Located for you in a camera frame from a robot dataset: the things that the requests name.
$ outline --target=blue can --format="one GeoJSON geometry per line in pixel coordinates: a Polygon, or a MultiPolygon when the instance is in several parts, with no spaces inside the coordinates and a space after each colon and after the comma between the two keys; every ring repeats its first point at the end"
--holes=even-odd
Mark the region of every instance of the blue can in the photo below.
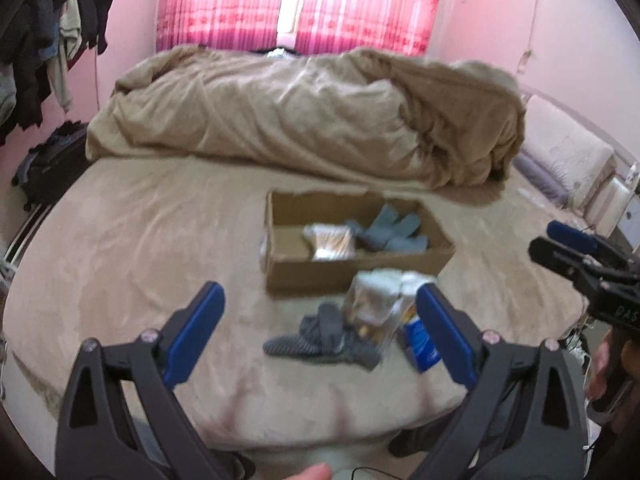
{"type": "Polygon", "coordinates": [[[406,322],[402,330],[406,342],[404,351],[416,370],[424,373],[440,361],[440,354],[418,316],[406,322]]]}

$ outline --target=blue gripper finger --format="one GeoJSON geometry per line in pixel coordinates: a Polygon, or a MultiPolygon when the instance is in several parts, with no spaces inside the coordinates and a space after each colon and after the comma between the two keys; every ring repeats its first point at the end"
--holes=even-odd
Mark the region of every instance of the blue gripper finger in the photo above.
{"type": "Polygon", "coordinates": [[[161,331],[162,380],[170,389],[185,383],[225,311],[225,291],[207,282],[187,308],[176,311],[161,331]]]}
{"type": "Polygon", "coordinates": [[[546,226],[546,235],[559,244],[582,254],[594,254],[598,250],[598,242],[593,236],[569,227],[558,220],[549,222],[546,226]]]}
{"type": "Polygon", "coordinates": [[[418,289],[418,316],[433,340],[451,379],[470,390],[481,366],[481,332],[464,312],[455,310],[433,283],[418,289]]]}

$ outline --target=pink curtain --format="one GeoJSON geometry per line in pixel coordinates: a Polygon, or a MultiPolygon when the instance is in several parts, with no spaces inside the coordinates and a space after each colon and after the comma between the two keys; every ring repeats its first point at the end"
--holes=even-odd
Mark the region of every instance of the pink curtain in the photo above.
{"type": "Polygon", "coordinates": [[[296,49],[343,52],[359,45],[424,54],[438,0],[303,0],[296,49]]]}
{"type": "Polygon", "coordinates": [[[281,0],[159,0],[158,51],[181,43],[251,50],[276,44],[281,0]]]}

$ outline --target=black suitcase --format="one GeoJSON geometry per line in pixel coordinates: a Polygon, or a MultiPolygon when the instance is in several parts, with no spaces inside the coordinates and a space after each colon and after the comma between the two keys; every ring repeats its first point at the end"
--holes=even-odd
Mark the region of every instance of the black suitcase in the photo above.
{"type": "Polygon", "coordinates": [[[86,127],[67,121],[29,150],[12,181],[27,195],[25,211],[35,204],[54,205],[91,165],[84,154],[86,127]]]}

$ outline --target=screw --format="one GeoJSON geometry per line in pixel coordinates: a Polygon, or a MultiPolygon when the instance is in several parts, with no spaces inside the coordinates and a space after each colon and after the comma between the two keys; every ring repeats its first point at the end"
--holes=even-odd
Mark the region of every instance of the screw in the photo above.
{"type": "Polygon", "coordinates": [[[85,352],[93,352],[96,348],[98,348],[98,342],[93,337],[82,341],[82,350],[85,352]]]}
{"type": "Polygon", "coordinates": [[[490,345],[495,345],[500,342],[502,338],[495,330],[485,330],[482,332],[482,340],[490,345]]]}
{"type": "Polygon", "coordinates": [[[547,350],[555,352],[560,349],[560,343],[556,339],[545,339],[545,346],[547,350]]]}
{"type": "Polygon", "coordinates": [[[156,341],[158,341],[159,337],[160,334],[155,328],[147,328],[140,334],[140,339],[142,339],[142,341],[144,341],[145,343],[155,343],[156,341]]]}

